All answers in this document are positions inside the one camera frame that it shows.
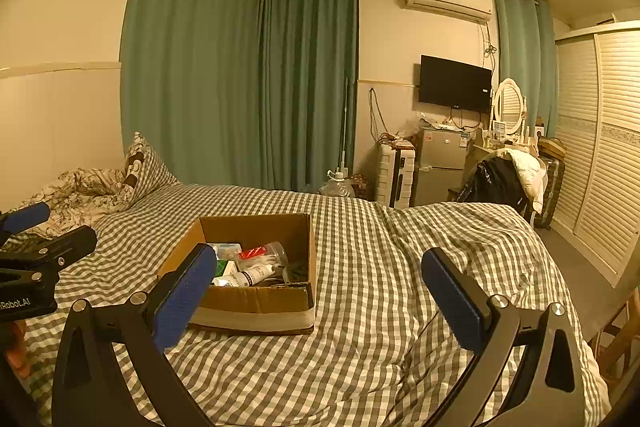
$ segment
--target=crumpled blanket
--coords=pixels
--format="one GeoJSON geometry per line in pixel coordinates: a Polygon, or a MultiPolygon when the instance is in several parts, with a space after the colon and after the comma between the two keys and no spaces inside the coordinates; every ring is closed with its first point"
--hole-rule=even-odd
{"type": "Polygon", "coordinates": [[[28,232],[11,237],[6,247],[21,250],[21,246],[32,240],[53,239],[82,225],[91,226],[107,214],[126,210],[134,188],[124,183],[125,175],[114,169],[80,168],[63,172],[56,181],[18,207],[44,201],[51,211],[49,219],[28,232]]]}
{"type": "Polygon", "coordinates": [[[533,210],[541,214],[548,180],[544,162],[527,152],[517,149],[498,149],[489,155],[489,157],[491,156],[498,156],[513,163],[520,179],[520,184],[527,198],[531,201],[533,210]]]}

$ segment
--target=silver mini fridge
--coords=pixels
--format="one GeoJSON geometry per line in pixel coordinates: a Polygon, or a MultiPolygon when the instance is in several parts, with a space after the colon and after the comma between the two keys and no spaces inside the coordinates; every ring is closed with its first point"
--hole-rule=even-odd
{"type": "Polygon", "coordinates": [[[460,188],[466,157],[466,133],[425,128],[420,131],[411,206],[447,201],[460,188]]]}

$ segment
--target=air conditioner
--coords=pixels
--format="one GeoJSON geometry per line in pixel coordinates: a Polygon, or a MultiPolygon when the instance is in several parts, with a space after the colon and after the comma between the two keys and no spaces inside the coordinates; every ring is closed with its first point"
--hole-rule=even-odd
{"type": "Polygon", "coordinates": [[[406,5],[480,24],[494,12],[492,0],[406,0],[406,5]]]}

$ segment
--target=red label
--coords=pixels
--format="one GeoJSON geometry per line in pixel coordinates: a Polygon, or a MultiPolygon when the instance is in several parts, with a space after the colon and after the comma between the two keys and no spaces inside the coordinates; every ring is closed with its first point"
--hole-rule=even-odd
{"type": "Polygon", "coordinates": [[[251,259],[252,257],[258,257],[259,255],[264,255],[267,253],[267,247],[256,247],[251,250],[244,250],[238,254],[238,257],[243,261],[247,259],[251,259]]]}

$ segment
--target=gray floor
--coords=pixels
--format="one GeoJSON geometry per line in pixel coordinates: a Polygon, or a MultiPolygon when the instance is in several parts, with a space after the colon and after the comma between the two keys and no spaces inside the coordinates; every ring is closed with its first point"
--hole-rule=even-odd
{"type": "Polygon", "coordinates": [[[588,341],[622,306],[627,292],[622,295],[614,290],[600,272],[558,232],[536,231],[569,286],[582,325],[582,336],[588,341]]]}

